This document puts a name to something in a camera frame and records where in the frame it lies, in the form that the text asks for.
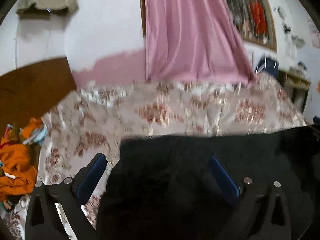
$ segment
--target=pile of clothes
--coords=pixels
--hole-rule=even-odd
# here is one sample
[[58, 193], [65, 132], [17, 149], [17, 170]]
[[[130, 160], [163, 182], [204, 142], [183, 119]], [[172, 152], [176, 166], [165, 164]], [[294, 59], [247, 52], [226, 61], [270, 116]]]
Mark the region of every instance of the pile of clothes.
[[11, 210], [32, 192], [37, 177], [41, 142], [47, 129], [32, 118], [23, 129], [8, 125], [0, 144], [0, 202]]

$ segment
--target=blue gripper pad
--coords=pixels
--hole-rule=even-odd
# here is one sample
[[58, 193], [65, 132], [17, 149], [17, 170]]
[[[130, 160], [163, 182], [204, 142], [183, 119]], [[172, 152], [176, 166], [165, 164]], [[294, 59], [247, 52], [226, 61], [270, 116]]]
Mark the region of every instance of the blue gripper pad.
[[223, 192], [225, 199], [231, 205], [235, 206], [240, 196], [240, 189], [225, 167], [214, 155], [212, 155], [209, 160], [209, 169]]
[[105, 155], [98, 153], [86, 167], [79, 170], [72, 185], [72, 193], [78, 205], [84, 205], [89, 201], [106, 168]]

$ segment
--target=wooden trim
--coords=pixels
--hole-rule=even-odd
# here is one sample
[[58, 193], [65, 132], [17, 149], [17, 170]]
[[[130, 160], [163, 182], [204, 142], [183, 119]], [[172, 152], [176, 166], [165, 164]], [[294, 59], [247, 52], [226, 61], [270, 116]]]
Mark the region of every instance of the wooden trim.
[[262, 0], [263, 3], [263, 7], [265, 9], [265, 17], [267, 20], [267, 25], [268, 25], [268, 31], [269, 31], [269, 38], [270, 38], [270, 43], [271, 44], [261, 44], [260, 42], [255, 42], [252, 40], [249, 40], [249, 42], [253, 42], [255, 44], [259, 44], [263, 47], [267, 47], [271, 50], [274, 50], [275, 52], [277, 52], [277, 39], [276, 39], [276, 28], [275, 28], [275, 22], [273, 20], [273, 16], [272, 16], [272, 10], [270, 7], [270, 3], [269, 0]]
[[142, 20], [142, 33], [143, 36], [147, 35], [146, 28], [146, 0], [140, 0], [141, 20]]

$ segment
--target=floral pattern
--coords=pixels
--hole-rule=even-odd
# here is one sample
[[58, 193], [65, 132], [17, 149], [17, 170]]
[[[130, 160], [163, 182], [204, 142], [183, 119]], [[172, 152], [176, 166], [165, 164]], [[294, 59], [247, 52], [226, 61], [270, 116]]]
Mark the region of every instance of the floral pattern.
[[266, 105], [260, 105], [252, 102], [249, 99], [246, 99], [239, 103], [237, 112], [236, 112], [236, 122], [242, 123], [262, 123], [265, 119]]
[[[260, 73], [257, 79], [257, 85], [250, 90], [207, 82], [150, 82], [73, 91], [42, 117], [49, 132], [41, 148], [37, 177], [46, 185], [59, 183], [73, 177], [97, 152], [103, 153], [107, 170], [89, 203], [82, 207], [95, 225], [100, 196], [119, 160], [122, 139], [165, 134], [272, 133], [306, 125], [273, 77]], [[18, 240], [24, 239], [22, 225], [28, 202], [26, 197], [6, 215]], [[66, 232], [76, 239], [66, 220]]]

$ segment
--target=bedsheet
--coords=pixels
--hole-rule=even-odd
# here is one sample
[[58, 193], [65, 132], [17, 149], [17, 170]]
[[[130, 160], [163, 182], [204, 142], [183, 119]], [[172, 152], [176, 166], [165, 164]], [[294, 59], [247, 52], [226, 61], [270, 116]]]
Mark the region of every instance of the bedsheet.
[[[272, 133], [305, 126], [279, 83], [267, 73], [250, 89], [216, 83], [144, 83], [131, 86], [87, 87], [69, 93], [42, 120], [48, 127], [37, 180], [62, 182], [86, 166], [97, 152], [108, 160], [105, 174], [89, 202], [82, 206], [95, 226], [100, 197], [111, 169], [119, 160], [122, 138], [165, 134], [221, 136]], [[5, 214], [9, 230], [24, 239], [29, 196]], [[62, 207], [61, 221], [76, 239]]]

